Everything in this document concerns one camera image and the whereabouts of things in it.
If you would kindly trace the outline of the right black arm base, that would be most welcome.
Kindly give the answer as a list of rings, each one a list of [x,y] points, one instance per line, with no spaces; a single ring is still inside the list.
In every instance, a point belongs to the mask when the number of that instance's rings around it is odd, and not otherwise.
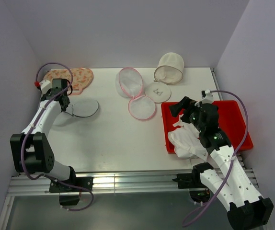
[[[193,202],[205,203],[210,199],[210,190],[197,179],[192,173],[179,173],[172,179],[179,189],[188,189]]]

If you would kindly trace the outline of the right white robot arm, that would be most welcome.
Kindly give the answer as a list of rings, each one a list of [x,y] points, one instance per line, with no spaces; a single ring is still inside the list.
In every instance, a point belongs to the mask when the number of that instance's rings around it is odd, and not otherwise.
[[[193,167],[192,183],[213,192],[225,207],[233,229],[252,230],[267,224],[274,205],[254,187],[239,163],[231,141],[220,128],[219,108],[184,97],[169,110],[173,117],[182,113],[181,120],[197,129],[202,146],[225,177],[221,180],[209,163],[201,163]]]

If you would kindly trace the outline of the grey-trimmed white mesh laundry bag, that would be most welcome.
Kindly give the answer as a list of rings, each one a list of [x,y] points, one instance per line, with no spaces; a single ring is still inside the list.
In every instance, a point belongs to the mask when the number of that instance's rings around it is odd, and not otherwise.
[[[66,111],[61,112],[53,122],[54,126],[65,127],[73,123],[91,122],[100,111],[99,102],[92,98],[70,103]]]

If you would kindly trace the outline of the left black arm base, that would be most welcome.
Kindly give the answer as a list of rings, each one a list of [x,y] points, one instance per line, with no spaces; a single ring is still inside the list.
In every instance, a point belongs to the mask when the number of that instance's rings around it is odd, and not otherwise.
[[[82,201],[82,193],[87,192],[91,195],[91,200],[87,205],[89,207],[94,201],[92,185],[92,177],[77,177],[73,185],[51,179],[49,193],[58,193],[59,204],[63,207],[71,207]]]

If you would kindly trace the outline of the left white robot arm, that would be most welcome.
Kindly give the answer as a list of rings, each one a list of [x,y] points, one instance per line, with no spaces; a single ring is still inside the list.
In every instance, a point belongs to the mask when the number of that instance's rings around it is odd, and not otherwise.
[[[66,191],[78,185],[76,173],[71,166],[55,160],[47,136],[57,118],[69,105],[67,95],[69,80],[53,79],[52,88],[41,98],[40,106],[31,123],[20,134],[10,138],[15,170],[29,177],[34,173],[60,181]]]

